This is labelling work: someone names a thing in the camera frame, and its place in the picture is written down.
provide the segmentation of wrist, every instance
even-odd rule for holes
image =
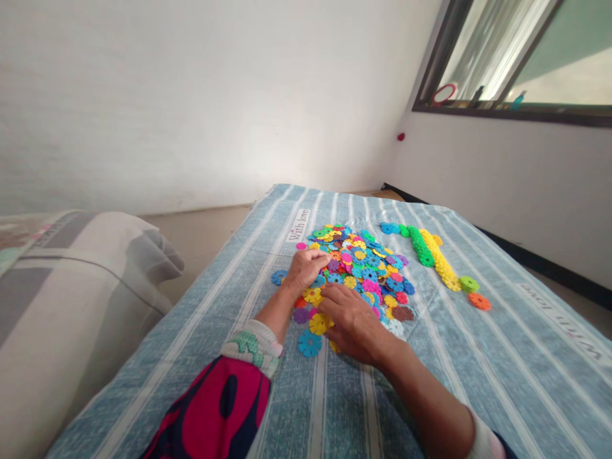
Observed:
[[[296,302],[299,296],[302,295],[304,288],[301,287],[297,282],[293,282],[289,279],[285,279],[285,281],[280,285],[278,292],[281,294],[290,296],[292,299],[292,305]]]
[[[382,349],[378,357],[376,367],[387,379],[397,373],[398,367],[405,367],[407,362],[416,358],[414,351],[406,341],[402,341],[393,335],[388,336],[386,342],[382,342]]]

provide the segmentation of window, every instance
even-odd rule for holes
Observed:
[[[414,111],[612,126],[612,0],[450,0]]]

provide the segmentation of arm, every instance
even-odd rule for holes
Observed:
[[[326,336],[385,375],[412,414],[429,457],[504,457],[493,432],[431,374],[408,343],[380,323],[357,292],[328,284],[322,295],[319,310],[335,323]]]
[[[330,258],[314,250],[294,255],[282,286],[172,404],[141,458],[246,457],[268,404],[293,304]]]
[[[255,320],[266,324],[272,330],[280,344],[285,341],[293,304],[331,259],[328,253],[319,250],[296,252],[287,277],[255,317]]]
[[[376,367],[412,414],[423,448],[431,458],[465,458],[476,435],[472,414],[431,374],[408,343],[393,338],[395,342]]]

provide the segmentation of floor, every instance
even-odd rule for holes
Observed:
[[[403,201],[399,195],[390,190],[366,191],[355,194]],[[215,259],[225,242],[247,216],[250,208],[250,205],[242,205],[142,217],[142,219],[157,226],[185,259],[184,275],[178,279],[164,282],[160,286],[161,292],[174,304],[183,296],[197,276]],[[533,271],[531,273],[591,322],[607,338],[612,339],[611,311],[598,306],[547,277]]]

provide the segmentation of bed sheet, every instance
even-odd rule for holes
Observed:
[[[457,275],[492,303],[483,312],[418,263],[409,239],[380,222],[413,224],[442,238]],[[147,336],[104,392],[77,417],[51,458],[132,458],[170,404],[223,343],[277,288],[296,243],[328,223],[368,230],[410,260],[416,287],[407,341],[433,374],[518,456],[608,457],[612,438],[612,346],[456,212],[440,206],[276,185],[251,210],[215,261]],[[286,356],[249,453],[278,457],[422,457],[409,414],[371,367],[335,354],[298,351],[291,323]]]

